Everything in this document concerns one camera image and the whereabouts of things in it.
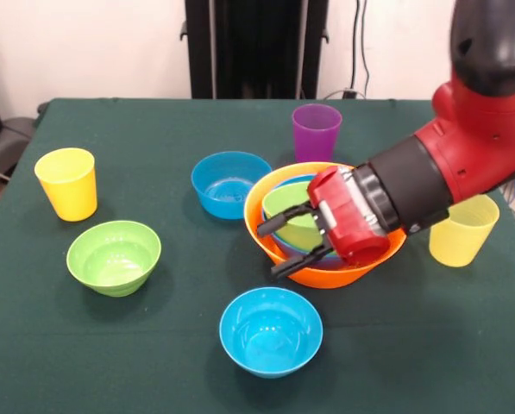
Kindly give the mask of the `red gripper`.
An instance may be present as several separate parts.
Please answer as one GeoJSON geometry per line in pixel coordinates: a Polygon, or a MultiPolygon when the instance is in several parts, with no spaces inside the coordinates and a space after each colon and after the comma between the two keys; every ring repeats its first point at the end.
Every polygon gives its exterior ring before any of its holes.
{"type": "Polygon", "coordinates": [[[316,212],[318,228],[330,245],[319,245],[308,254],[293,256],[271,268],[270,279],[277,281],[321,260],[333,251],[348,265],[369,265],[390,248],[386,231],[356,183],[353,171],[345,166],[329,166],[319,172],[307,187],[310,204],[282,210],[259,224],[259,237],[271,235],[295,217],[316,212]]]}

